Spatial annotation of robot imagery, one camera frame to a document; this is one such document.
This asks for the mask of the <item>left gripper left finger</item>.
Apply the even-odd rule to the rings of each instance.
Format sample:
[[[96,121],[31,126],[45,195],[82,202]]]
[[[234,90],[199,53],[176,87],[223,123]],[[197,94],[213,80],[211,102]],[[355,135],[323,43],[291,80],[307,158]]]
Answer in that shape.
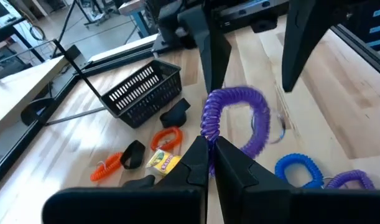
[[[208,189],[208,142],[197,136],[178,164],[154,188],[201,187]]]

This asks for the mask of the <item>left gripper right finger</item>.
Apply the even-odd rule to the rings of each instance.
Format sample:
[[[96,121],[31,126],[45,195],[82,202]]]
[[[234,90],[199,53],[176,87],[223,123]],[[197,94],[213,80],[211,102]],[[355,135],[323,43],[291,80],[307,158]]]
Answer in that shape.
[[[222,136],[215,142],[214,160],[218,189],[240,192],[248,187],[251,190],[294,188]]]

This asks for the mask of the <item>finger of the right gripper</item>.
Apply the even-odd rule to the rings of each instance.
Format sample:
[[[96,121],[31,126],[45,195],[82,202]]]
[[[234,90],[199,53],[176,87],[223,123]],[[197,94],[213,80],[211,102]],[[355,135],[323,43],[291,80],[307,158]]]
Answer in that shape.
[[[345,18],[340,0],[290,0],[282,55],[282,87],[290,93],[312,51],[333,25]]]
[[[207,92],[220,89],[225,79],[232,46],[201,4],[186,9],[178,21],[198,48]]]

